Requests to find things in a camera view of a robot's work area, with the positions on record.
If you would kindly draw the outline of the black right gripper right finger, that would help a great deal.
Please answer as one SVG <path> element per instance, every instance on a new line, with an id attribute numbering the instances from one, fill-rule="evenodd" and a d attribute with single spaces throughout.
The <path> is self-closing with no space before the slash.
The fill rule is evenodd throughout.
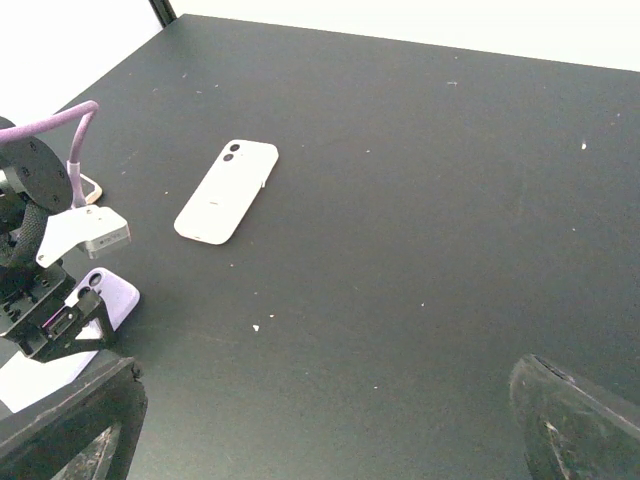
<path id="1" fill-rule="evenodd" d="M 509 382 L 533 479 L 637 479 L 639 407 L 534 354 Z"/>

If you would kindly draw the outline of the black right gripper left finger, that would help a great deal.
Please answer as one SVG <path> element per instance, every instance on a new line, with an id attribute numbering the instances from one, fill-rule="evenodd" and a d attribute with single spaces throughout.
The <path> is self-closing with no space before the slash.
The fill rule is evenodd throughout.
<path id="1" fill-rule="evenodd" d="M 125 479 L 148 398 L 118 358 L 1 421 L 3 479 Z"/>

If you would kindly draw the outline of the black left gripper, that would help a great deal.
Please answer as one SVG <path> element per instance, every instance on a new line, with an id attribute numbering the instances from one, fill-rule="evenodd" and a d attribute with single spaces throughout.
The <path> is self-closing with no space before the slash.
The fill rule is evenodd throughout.
<path id="1" fill-rule="evenodd" d="M 41 363 L 111 346 L 116 334 L 105 301 L 89 290 L 70 307 L 66 300 L 74 287 L 61 260 L 39 268 L 27 287 L 2 299 L 1 338 Z M 91 323 L 97 324 L 98 337 L 79 339 Z"/>

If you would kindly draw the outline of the pink phone case with ring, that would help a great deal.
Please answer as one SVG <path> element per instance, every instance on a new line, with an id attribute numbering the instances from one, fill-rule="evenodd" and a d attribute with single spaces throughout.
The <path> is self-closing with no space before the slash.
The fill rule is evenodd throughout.
<path id="1" fill-rule="evenodd" d="M 273 144 L 229 141 L 177 215 L 174 230 L 190 240 L 226 243 L 266 186 L 278 159 Z"/>

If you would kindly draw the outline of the lilac phone case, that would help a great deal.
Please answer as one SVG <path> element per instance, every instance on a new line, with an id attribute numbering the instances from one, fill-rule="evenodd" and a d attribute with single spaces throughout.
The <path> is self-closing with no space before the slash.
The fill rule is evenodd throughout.
<path id="1" fill-rule="evenodd" d="M 111 325 L 118 329 L 140 300 L 140 292 L 130 282 L 105 268 L 91 270 L 65 300 L 69 307 L 78 302 L 80 291 L 89 287 L 104 300 Z M 93 358 L 87 351 L 41 363 L 16 352 L 1 366 L 1 403 L 10 412 L 19 412 L 74 381 Z"/>

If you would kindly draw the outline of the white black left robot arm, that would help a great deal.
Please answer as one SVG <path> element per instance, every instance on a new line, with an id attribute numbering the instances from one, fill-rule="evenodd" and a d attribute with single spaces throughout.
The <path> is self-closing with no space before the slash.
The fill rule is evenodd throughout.
<path id="1" fill-rule="evenodd" d="M 93 285 L 75 293 L 62 258 L 78 248 L 95 259 L 130 240 L 123 217 L 84 204 L 79 166 L 38 139 L 52 126 L 1 121 L 1 337 L 41 363 L 114 342 L 106 301 Z"/>

